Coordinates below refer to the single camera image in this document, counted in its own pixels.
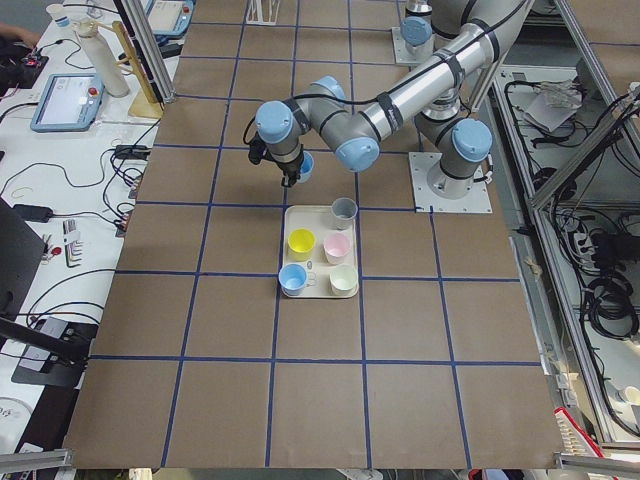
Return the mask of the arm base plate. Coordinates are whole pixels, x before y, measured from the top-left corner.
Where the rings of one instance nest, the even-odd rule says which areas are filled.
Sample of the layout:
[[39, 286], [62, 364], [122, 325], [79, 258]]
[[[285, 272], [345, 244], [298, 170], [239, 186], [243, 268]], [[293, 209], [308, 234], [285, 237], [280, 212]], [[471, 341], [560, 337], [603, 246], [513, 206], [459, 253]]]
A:
[[401, 27], [391, 29], [395, 62], [398, 65], [415, 67], [424, 63], [433, 52], [444, 44], [444, 39], [426, 27]]
[[440, 165], [440, 153], [410, 152], [409, 165], [415, 210], [424, 213], [491, 214], [485, 172], [476, 164], [474, 176], [449, 178]]

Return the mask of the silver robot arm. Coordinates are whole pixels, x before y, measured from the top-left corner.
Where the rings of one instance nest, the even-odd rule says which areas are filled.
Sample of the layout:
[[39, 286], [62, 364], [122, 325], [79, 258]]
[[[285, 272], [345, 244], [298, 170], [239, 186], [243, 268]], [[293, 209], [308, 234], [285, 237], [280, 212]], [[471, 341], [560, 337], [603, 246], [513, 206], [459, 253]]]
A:
[[432, 12], [428, 1], [409, 0], [405, 4], [400, 34], [405, 50], [414, 61], [425, 60], [433, 51]]
[[508, 52], [530, 10], [527, 1], [434, 1], [426, 32], [434, 50], [424, 62], [390, 88], [364, 101], [364, 110], [347, 111], [349, 100], [339, 82], [325, 76], [303, 93], [262, 104], [248, 158], [275, 163], [290, 188], [301, 177], [301, 136], [318, 133], [352, 172], [369, 168], [380, 144], [403, 124], [426, 113], [447, 94], [457, 94], [465, 77], [487, 68]]

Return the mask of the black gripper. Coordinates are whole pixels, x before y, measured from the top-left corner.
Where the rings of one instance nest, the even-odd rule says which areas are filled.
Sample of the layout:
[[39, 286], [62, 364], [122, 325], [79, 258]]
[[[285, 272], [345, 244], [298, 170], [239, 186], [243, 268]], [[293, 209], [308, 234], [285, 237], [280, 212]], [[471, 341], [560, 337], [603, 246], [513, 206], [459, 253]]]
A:
[[300, 180], [303, 147], [299, 140], [294, 143], [268, 144], [256, 133], [249, 141], [248, 159], [254, 165], [259, 165], [262, 161], [274, 163], [283, 173], [281, 186], [290, 187], [289, 176], [292, 184]]

